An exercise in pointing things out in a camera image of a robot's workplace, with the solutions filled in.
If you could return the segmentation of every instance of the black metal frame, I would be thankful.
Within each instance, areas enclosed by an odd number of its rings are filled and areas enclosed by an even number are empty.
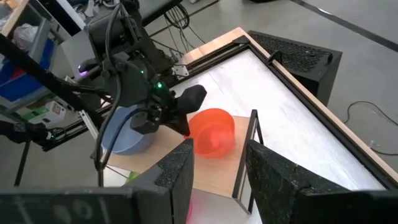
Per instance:
[[[10,40],[5,36],[0,35],[0,53],[5,57],[11,59],[16,65],[30,74],[32,77],[40,81],[50,91],[54,92],[60,98],[65,100],[68,104],[74,107],[76,110],[85,110],[88,115],[92,118],[96,126],[100,126],[106,112],[109,111],[110,107],[102,108],[98,111],[94,111],[90,107],[84,104],[79,97],[73,92],[67,90],[60,82],[53,76],[53,74],[47,70],[41,68],[34,60],[32,60],[27,54],[19,50]],[[321,110],[307,95],[302,93],[290,79],[288,79],[273,63],[268,63],[268,58],[264,56],[257,47],[255,47],[245,36],[239,37],[233,40],[231,43],[215,50],[214,52],[205,55],[198,60],[187,65],[189,76],[183,79],[171,83],[169,88],[178,85],[185,80],[188,80],[205,70],[237,55],[245,50],[251,50],[260,61],[271,70],[271,72],[317,117],[321,123],[328,128],[328,130],[372,173],[375,178],[387,189],[398,188],[398,183],[381,167],[377,164],[371,156],[364,152],[361,147],[350,138],[335,122]],[[55,144],[44,147],[44,151],[49,151],[52,148],[62,144],[82,133],[87,131],[84,122],[82,120],[77,121],[65,128],[68,133],[65,138],[59,139]]]

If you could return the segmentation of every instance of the blue box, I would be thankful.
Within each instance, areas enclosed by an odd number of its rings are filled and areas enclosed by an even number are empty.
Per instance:
[[[43,49],[42,59],[40,60],[40,66],[42,68],[49,69],[53,50],[54,42],[47,39]],[[9,80],[15,72],[15,68],[14,63],[8,60],[4,63],[0,71],[0,96],[11,102],[31,94],[43,86],[35,78],[26,73],[13,80]]]

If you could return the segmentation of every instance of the concrete floor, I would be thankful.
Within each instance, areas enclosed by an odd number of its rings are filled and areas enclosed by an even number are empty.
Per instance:
[[[185,2],[193,12],[213,0],[201,0],[195,5]],[[395,21],[398,2],[394,0],[306,0],[357,26],[370,30],[389,40],[398,42]],[[225,32],[242,27],[244,30],[276,35],[308,44],[319,45],[343,52],[338,75],[331,94],[329,109],[341,120],[347,118],[347,107],[358,100],[377,104],[392,119],[398,120],[398,54],[356,34],[289,0],[254,4],[246,0],[220,0],[213,6],[191,18],[192,28],[207,42]],[[163,18],[147,27],[148,33],[163,28]],[[180,50],[183,49],[179,35],[172,29]],[[199,46],[201,42],[188,30],[188,40]],[[174,46],[168,30],[154,39]],[[366,143],[374,141],[380,151],[398,153],[398,128],[376,114],[371,107],[352,107],[348,126]],[[17,170],[17,161],[23,146],[0,137],[0,186],[11,186]],[[34,146],[29,154],[22,185],[29,186],[78,186],[95,185],[96,173],[93,161],[88,158],[94,140],[89,133],[44,153]],[[381,157],[398,171],[396,157]]]

